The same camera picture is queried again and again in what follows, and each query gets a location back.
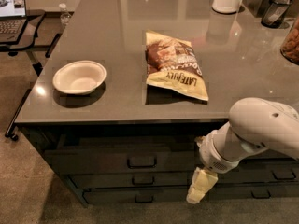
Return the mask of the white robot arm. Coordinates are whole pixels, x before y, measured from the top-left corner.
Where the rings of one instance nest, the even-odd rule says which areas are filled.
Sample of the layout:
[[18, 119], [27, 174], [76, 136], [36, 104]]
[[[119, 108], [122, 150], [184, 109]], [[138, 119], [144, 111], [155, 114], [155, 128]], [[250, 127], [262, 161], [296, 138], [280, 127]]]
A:
[[196, 168], [186, 201], [200, 203], [225, 174], [247, 157], [274, 150], [299, 159], [298, 112], [289, 105], [261, 98], [244, 98], [229, 111], [228, 122], [195, 139], [202, 168]]

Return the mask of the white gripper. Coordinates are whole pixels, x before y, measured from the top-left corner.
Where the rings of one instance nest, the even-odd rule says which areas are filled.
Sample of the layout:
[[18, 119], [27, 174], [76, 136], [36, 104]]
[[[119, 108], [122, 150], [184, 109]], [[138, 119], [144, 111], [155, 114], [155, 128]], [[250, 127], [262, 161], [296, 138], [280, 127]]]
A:
[[217, 151], [214, 143], [216, 135], [217, 131], [214, 130], [207, 136], [197, 136], [194, 139], [199, 147], [200, 161], [206, 168], [201, 169], [197, 167], [194, 170], [192, 183], [186, 197], [188, 203], [200, 203], [217, 183], [218, 175], [216, 173], [225, 174], [239, 164], [239, 161], [227, 161]]

